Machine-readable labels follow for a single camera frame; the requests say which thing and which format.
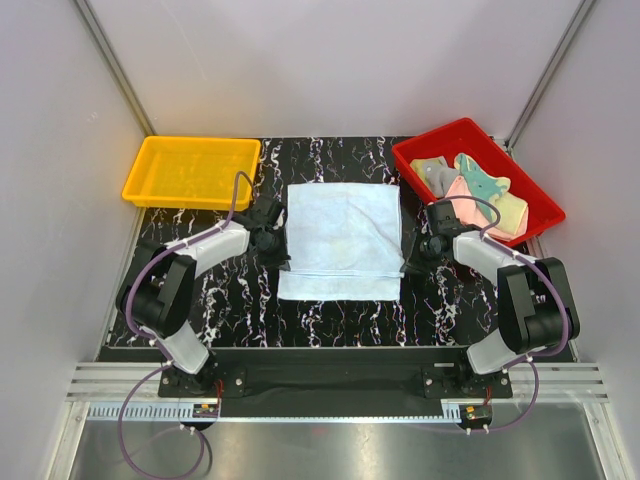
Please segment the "light blue towel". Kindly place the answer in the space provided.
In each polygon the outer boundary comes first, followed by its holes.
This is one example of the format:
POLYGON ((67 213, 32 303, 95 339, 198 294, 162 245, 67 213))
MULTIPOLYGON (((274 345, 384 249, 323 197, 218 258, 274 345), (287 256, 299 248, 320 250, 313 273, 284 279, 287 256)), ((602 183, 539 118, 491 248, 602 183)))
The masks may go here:
POLYGON ((287 301, 400 299, 400 189, 376 183, 305 183, 287 189, 287 301))

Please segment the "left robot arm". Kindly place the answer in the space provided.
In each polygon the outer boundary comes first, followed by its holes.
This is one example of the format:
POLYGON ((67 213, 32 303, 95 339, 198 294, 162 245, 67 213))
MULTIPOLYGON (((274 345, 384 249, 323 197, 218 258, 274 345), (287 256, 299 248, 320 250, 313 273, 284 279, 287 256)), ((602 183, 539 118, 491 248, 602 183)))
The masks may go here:
POLYGON ((203 232, 174 242, 141 242, 116 298, 136 335, 147 338, 170 363, 166 380, 196 396, 217 382, 215 354, 197 338, 188 317, 196 279, 247 252, 267 268, 288 266, 286 207, 260 197, 203 232))

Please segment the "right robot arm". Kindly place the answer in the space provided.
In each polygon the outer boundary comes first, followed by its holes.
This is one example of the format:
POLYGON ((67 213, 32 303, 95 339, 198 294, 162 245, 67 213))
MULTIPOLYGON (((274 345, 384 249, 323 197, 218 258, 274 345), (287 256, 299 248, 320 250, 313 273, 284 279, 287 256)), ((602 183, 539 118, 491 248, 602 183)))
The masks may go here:
POLYGON ((472 397, 488 387, 490 376, 561 353, 580 323, 563 263, 524 255, 494 240, 486 227, 463 224, 453 202, 465 198, 455 195, 426 207, 429 230, 415 232, 402 271, 426 275, 447 259, 497 288, 497 329, 467 347, 454 365, 455 387, 472 397))

